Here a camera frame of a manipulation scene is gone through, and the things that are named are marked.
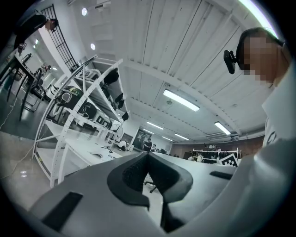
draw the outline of wooden wall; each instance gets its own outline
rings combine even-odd
[[[253,139],[248,140],[242,140],[242,141],[236,141],[236,142],[229,142],[229,143],[217,143],[215,144],[217,148],[221,148],[221,150],[236,150],[238,147],[239,150],[241,150],[241,157],[247,156],[247,155],[253,155],[255,154],[263,144],[263,138],[257,137]],[[193,151],[193,148],[195,150],[206,150],[203,144],[196,144],[196,145],[179,145],[179,144],[173,144],[171,149],[171,155],[174,154],[178,155],[180,158],[183,158],[185,152]]]

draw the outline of white table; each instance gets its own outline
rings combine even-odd
[[[66,138],[65,143],[66,146],[61,160],[58,184],[64,181],[64,165],[69,149],[88,165],[100,164],[121,157],[120,154],[117,154],[114,151],[110,153],[109,149],[102,148],[102,146],[106,145],[106,143],[97,143],[95,141],[81,141],[70,138]],[[93,155],[92,153],[100,154],[102,157],[100,158],[99,156]]]

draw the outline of fluorescent light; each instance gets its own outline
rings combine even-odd
[[[179,134],[175,134],[176,136],[178,136],[178,137],[180,137],[180,138],[183,138],[183,139],[185,139],[185,140],[189,140],[188,138],[185,138],[185,137],[183,137],[183,136],[180,136]]]
[[[147,122],[147,123],[150,124],[150,125],[152,125],[152,126],[154,126],[154,127],[157,127],[157,128],[159,128],[159,129],[163,130],[163,128],[161,128],[161,127],[159,127],[159,126],[157,126],[157,125],[155,125],[155,124],[152,124],[152,123],[150,123],[150,122]]]
[[[252,3],[250,0],[239,1],[254,15],[254,17],[259,21],[262,27],[266,28],[266,30],[268,30],[271,34],[278,38],[271,24],[266,19],[265,15],[257,8],[254,3]]]
[[[166,137],[163,137],[163,138],[165,138],[166,140],[169,140],[169,141],[171,141],[171,142],[173,141],[173,140],[171,140],[171,139],[168,139],[168,138],[166,138]]]
[[[81,14],[82,14],[83,16],[86,16],[86,14],[87,14],[87,9],[86,9],[86,8],[83,8],[82,11],[81,11]]]
[[[218,128],[220,128],[223,132],[225,132],[226,135],[230,134],[230,131],[228,131],[220,122],[215,122],[214,123]]]
[[[147,131],[147,132],[150,132],[150,133],[154,134],[154,132],[148,131],[148,130],[146,130],[145,128],[143,128],[143,130],[145,130],[145,131]]]
[[[174,94],[173,92],[170,92],[170,91],[168,91],[168,90],[165,90],[165,91],[163,92],[163,94],[164,94],[165,96],[167,96],[168,98],[171,98],[171,99],[173,99],[173,100],[175,100],[175,101],[181,103],[182,105],[184,105],[184,106],[186,106],[186,107],[192,109],[192,110],[195,111],[195,112],[196,112],[197,110],[199,110],[199,107],[198,107],[198,106],[196,106],[196,105],[190,103],[189,101],[187,101],[187,100],[181,98],[180,96]]]

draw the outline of black camera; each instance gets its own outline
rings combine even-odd
[[[229,73],[234,74],[235,63],[237,62],[237,60],[233,54],[233,51],[230,51],[230,52],[228,50],[224,51],[224,61],[226,63]]]

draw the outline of black cloth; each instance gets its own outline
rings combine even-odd
[[[144,150],[144,151],[150,151],[151,146],[152,146],[152,142],[145,142],[144,145],[146,145],[146,146],[143,147],[143,150]]]
[[[14,49],[16,49],[19,44],[23,44],[31,34],[33,34],[39,28],[43,27],[46,22],[46,16],[34,15],[25,23],[23,23],[19,28],[17,28],[14,31],[14,33],[17,35],[14,42]]]

